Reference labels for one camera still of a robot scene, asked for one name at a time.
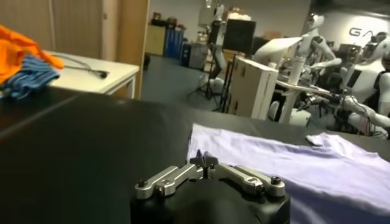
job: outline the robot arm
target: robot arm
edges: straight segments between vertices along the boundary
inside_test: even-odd
[[[368,117],[371,123],[379,127],[390,127],[390,118],[376,113],[375,110],[365,106],[364,104],[358,103],[356,97],[354,96],[345,96],[345,98],[341,101],[341,106],[345,110],[353,111],[356,114],[362,115],[363,117]]]
[[[342,60],[340,58],[336,58],[335,54],[327,45],[326,40],[323,37],[318,36],[313,38],[313,45],[322,51],[327,61],[315,63],[313,66],[311,66],[312,69],[323,69],[341,64]]]

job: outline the black screw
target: black screw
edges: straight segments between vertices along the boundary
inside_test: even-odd
[[[147,185],[147,180],[140,180],[138,182],[138,187],[145,187]]]
[[[272,185],[278,185],[278,184],[280,184],[280,182],[282,182],[282,179],[280,177],[277,177],[277,176],[271,177],[271,184]]]

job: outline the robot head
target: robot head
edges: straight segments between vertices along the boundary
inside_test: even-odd
[[[310,15],[310,19],[308,20],[309,31],[319,28],[320,26],[323,25],[324,21],[325,21],[324,16],[320,16],[312,13]]]
[[[385,32],[380,32],[371,38],[363,51],[363,60],[373,62],[382,59],[390,51],[390,36]]]

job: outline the blue storage bin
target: blue storage bin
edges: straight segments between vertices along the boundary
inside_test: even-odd
[[[183,43],[184,31],[166,29],[164,43],[164,57],[180,59],[180,50]]]

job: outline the black cable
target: black cable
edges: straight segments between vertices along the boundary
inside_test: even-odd
[[[92,69],[91,66],[88,65],[87,63],[84,63],[84,62],[82,62],[82,61],[73,59],[73,58],[71,58],[71,57],[67,57],[67,56],[64,56],[64,55],[53,55],[53,56],[54,56],[54,57],[57,57],[57,58],[62,58],[62,59],[65,59],[65,60],[73,61],[73,62],[75,62],[75,63],[80,64],[80,65],[83,66],[83,68],[80,68],[80,67],[65,65],[65,68],[84,70],[84,71],[87,71],[87,72],[90,72],[90,73],[92,73],[92,74],[94,74],[94,75],[99,76],[101,79],[107,78],[108,74],[110,73],[110,72],[108,72],[108,71],[94,70],[94,69]]]

